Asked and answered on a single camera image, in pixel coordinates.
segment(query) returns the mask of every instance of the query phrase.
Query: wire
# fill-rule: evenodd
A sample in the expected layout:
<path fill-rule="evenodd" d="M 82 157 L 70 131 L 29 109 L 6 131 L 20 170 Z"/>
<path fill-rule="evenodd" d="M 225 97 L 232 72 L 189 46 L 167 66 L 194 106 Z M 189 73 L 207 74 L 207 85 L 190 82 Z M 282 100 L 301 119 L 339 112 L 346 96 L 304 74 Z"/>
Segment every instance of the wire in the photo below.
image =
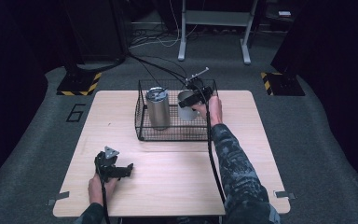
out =
<path fill-rule="evenodd" d="M 104 176 L 101 176 L 100 166 L 96 165 L 96 167 L 97 167 L 98 177 L 100 177 L 100 181 L 101 181 L 101 191 L 103 192 L 103 215 L 104 215 L 106 224 L 110 224 L 109 214 L 107 212 L 107 200 L 106 200 L 106 188 L 104 187 Z"/>
<path fill-rule="evenodd" d="M 205 8 L 205 0 L 203 0 L 203 2 L 202 2 L 202 11 L 204 8 Z M 193 31 L 196 30 L 197 26 L 198 26 L 198 24 L 196 26 L 194 26 L 194 28 L 190 31 L 190 33 L 188 33 L 188 35 L 186 35 L 186 37 L 190 36 L 193 33 Z"/>
<path fill-rule="evenodd" d="M 158 25 L 155 26 L 155 28 L 153 28 L 153 29 L 138 29 L 138 30 L 135 30 L 134 32 L 132 32 L 135 37 L 131 41 L 131 45 L 140 45 L 150 39 L 161 39 L 161 38 L 168 37 L 170 35 L 169 32 L 164 31 L 163 28 L 161 29 L 162 32 L 160 34 L 147 35 L 147 32 L 149 32 L 149 31 L 156 32 L 157 27 L 158 27 Z"/>
<path fill-rule="evenodd" d="M 163 58 L 160 58 L 160 57 L 157 57 L 157 56 L 138 55 L 138 57 L 157 58 L 157 59 L 160 59 L 160 60 L 165 61 L 165 62 L 174 63 L 176 66 L 178 66 L 180 69 L 182 69 L 183 73 L 185 74 L 185 77 L 187 77 L 187 72 L 186 72 L 186 70 L 185 70 L 179 63 L 170 61 L 170 60 L 168 60 L 168 59 L 163 59 Z"/>
<path fill-rule="evenodd" d="M 131 54 L 131 53 L 129 53 L 129 56 L 132 57 L 133 59 L 137 60 L 137 61 L 140 62 L 140 63 L 145 63 L 145 64 L 148 64 L 148 65 L 154 66 L 154 67 L 156 67 L 156 68 L 158 68 L 158 69 L 160 69 L 160 70 L 162 70 L 162 71 L 164 71 L 164 72 L 167 72 L 167 73 L 170 74 L 171 76 L 173 76 L 173 77 L 175 77 L 176 79 L 178 79 L 178 81 L 180 81 L 183 85 L 185 85 L 185 82 L 182 80 L 182 79 L 185 79 L 184 76 L 182 76 L 182 75 L 180 75 L 180 74 L 178 74 L 178 73 L 175 73 L 175 72 L 173 72 L 173 71 L 171 71 L 171 70 L 169 70 L 169 69 L 167 69 L 167 68 L 164 68 L 164 67 L 161 67 L 161 66 L 159 66 L 159 65 L 156 65 L 156 64 L 154 64 L 154 63 L 150 63 L 150 62 L 148 62 L 148 61 L 145 61 L 145 60 L 143 60 L 143 59 L 140 59 L 140 58 L 134 56 L 134 55 Z"/>
<path fill-rule="evenodd" d="M 211 115 L 210 115 L 210 112 L 209 112 L 209 102 L 206 100 L 206 97 L 203 94 L 203 92 L 200 89 L 200 87 L 198 87 L 198 86 L 196 86 L 196 87 L 197 87 L 197 89 L 199 89 L 199 91 L 200 91 L 200 93 L 202 95 L 202 98 L 205 101 L 205 107 L 206 107 L 206 133 L 208 135 L 209 160 L 211 161 L 213 176 L 214 176 L 214 180 L 216 181 L 217 189 L 219 190 L 222 202 L 225 203 L 226 197 L 225 197 L 225 194 L 223 192 L 222 185 L 221 185 L 220 180 L 219 180 L 219 176 L 217 174 L 216 166 L 214 165 L 214 159 L 213 159 L 213 153 L 212 153 Z"/>
<path fill-rule="evenodd" d="M 179 39 L 180 39 L 180 33 L 179 33 L 179 25 L 178 25 L 178 21 L 176 20 L 176 17 L 175 17 L 175 14 L 173 13 L 173 7 L 172 7 L 172 0 L 170 0 L 170 7 L 171 7 L 171 12 L 172 12 L 172 15 L 173 15 L 173 19 L 175 20 L 175 24 L 176 24 L 176 31 L 177 31 L 177 37 L 176 37 L 176 40 L 171 44 L 171 45 L 164 45 L 162 42 L 161 44 L 164 46 L 164 47 L 172 47 L 173 45 L 175 45 Z"/>
<path fill-rule="evenodd" d="M 158 81 L 157 81 L 156 78 L 152 75 L 152 73 L 149 71 L 149 69 L 147 69 L 146 65 L 145 65 L 144 63 L 142 63 L 142 62 L 139 62 L 139 63 L 146 69 L 147 73 L 157 82 L 157 84 L 158 84 L 160 87 L 162 87 L 162 85 L 158 83 Z"/>
<path fill-rule="evenodd" d="M 149 44 L 161 44 L 161 43 L 169 43 L 169 42 L 173 42 L 176 40 L 164 40 L 164 41 L 156 41 L 156 42 L 147 42 L 147 43 L 143 43 L 143 44 L 140 44 L 140 45 L 136 45 L 136 46 L 132 46 L 132 47 L 129 47 L 129 49 L 135 49 L 135 48 L 138 48 L 138 47 L 141 47 L 141 46 L 144 46 L 144 45 L 149 45 Z"/>

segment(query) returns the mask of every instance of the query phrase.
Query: wooden table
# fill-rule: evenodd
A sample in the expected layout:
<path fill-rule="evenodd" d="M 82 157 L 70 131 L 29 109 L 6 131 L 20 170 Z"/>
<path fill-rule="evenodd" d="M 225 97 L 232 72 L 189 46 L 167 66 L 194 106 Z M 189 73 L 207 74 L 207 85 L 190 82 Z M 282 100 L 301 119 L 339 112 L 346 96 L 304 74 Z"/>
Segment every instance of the wooden table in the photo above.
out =
<path fill-rule="evenodd" d="M 137 91 L 96 93 L 60 191 L 70 191 L 70 196 L 56 202 L 54 216 L 78 217 L 89 206 L 87 188 L 95 172 L 94 158 L 105 146 L 120 152 L 116 166 L 134 164 L 131 177 L 117 184 L 108 204 L 110 216 L 224 215 L 207 142 L 139 141 L 134 127 L 137 97 Z M 284 188 L 252 94 L 219 91 L 219 97 L 224 122 L 239 139 L 271 204 L 281 214 L 289 212 L 288 199 L 273 194 Z"/>

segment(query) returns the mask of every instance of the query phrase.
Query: metal wire basket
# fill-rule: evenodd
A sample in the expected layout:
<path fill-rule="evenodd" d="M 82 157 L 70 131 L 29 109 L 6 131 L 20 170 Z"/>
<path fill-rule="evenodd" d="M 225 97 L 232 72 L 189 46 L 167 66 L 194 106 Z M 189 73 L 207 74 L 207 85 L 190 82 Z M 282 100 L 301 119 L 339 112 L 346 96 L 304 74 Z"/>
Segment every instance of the metal wire basket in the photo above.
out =
<path fill-rule="evenodd" d="M 202 80 L 204 86 L 212 88 L 217 94 L 216 83 L 213 79 Z M 170 125 L 161 128 L 154 127 L 149 118 L 145 95 L 147 91 L 155 87 L 168 90 Z M 143 79 L 138 83 L 138 101 L 135 108 L 135 131 L 140 141 L 207 141 L 207 124 L 200 116 L 191 121 L 185 121 L 178 116 L 179 92 L 186 87 L 176 79 Z"/>

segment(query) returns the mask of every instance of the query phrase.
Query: human hand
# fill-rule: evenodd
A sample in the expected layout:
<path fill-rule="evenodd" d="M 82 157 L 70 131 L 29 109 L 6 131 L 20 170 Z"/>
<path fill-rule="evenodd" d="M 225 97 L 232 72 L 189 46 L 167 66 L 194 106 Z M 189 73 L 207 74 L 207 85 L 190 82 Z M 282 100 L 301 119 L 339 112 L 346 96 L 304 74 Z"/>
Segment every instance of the human hand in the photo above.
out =
<path fill-rule="evenodd" d="M 117 178 L 113 178 L 108 183 L 104 184 L 107 201 L 112 198 L 113 190 L 115 189 L 116 183 Z M 103 206 L 101 179 L 97 174 L 95 174 L 94 177 L 89 180 L 89 203 L 98 203 Z"/>
<path fill-rule="evenodd" d="M 206 106 L 192 105 L 191 108 L 198 110 L 203 119 L 206 120 Z M 211 128 L 219 123 L 223 123 L 222 101 L 218 96 L 212 96 L 209 100 L 209 113 L 211 118 Z"/>

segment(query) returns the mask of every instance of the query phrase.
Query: yellow and black tape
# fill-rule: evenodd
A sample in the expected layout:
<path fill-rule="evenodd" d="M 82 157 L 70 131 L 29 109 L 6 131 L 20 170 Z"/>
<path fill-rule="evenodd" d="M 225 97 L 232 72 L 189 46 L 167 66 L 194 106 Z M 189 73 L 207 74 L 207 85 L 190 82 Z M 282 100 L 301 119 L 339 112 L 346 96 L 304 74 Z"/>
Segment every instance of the yellow and black tape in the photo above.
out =
<path fill-rule="evenodd" d="M 97 88 L 98 81 L 100 80 L 101 73 L 95 75 L 94 79 L 92 80 L 91 85 L 89 86 L 88 90 L 85 91 L 57 91 L 57 95 L 92 95 L 92 93 Z"/>
<path fill-rule="evenodd" d="M 264 87 L 266 88 L 267 94 L 274 95 L 267 75 L 281 75 L 281 73 L 261 73 L 261 77 L 263 78 Z"/>

